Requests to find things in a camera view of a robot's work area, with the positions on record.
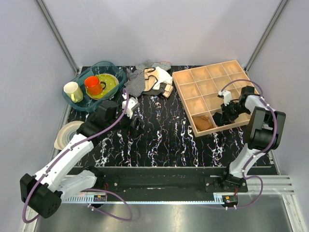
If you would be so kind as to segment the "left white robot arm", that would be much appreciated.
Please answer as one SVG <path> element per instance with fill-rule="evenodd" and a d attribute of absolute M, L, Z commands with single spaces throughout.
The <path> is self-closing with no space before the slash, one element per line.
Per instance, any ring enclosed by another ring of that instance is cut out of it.
<path fill-rule="evenodd" d="M 49 218 L 61 203 L 84 191 L 110 194 L 104 182 L 104 173 L 95 167 L 84 167 L 82 171 L 66 179 L 73 166 L 99 143 L 109 131 L 124 130 L 132 134 L 139 122 L 131 120 L 138 108 L 137 99 L 123 101 L 122 112 L 117 112 L 117 103 L 104 101 L 98 109 L 89 114 L 64 149 L 44 168 L 34 175 L 25 174 L 20 179 L 21 199 L 24 210 L 32 208 L 42 218 Z"/>

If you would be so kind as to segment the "black underwear beige waistband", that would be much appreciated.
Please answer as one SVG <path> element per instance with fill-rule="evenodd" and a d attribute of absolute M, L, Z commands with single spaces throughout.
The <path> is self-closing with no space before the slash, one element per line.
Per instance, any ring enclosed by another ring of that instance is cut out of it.
<path fill-rule="evenodd" d="M 215 112 L 212 115 L 212 118 L 217 127 L 222 127 L 234 123 L 234 121 L 231 120 L 229 115 L 225 112 Z"/>

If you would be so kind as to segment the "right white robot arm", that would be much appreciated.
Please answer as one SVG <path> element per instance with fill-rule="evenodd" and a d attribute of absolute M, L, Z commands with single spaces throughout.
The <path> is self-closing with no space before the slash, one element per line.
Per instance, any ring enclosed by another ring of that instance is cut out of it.
<path fill-rule="evenodd" d="M 230 121 L 243 113 L 251 116 L 243 138 L 243 149 L 219 179 L 220 188 L 228 192 L 242 186 L 246 174 L 260 157 L 278 148 L 286 114 L 273 109 L 252 86 L 243 87 L 237 101 L 232 100 L 231 92 L 227 90 L 219 91 L 218 97 L 224 100 L 222 113 Z"/>

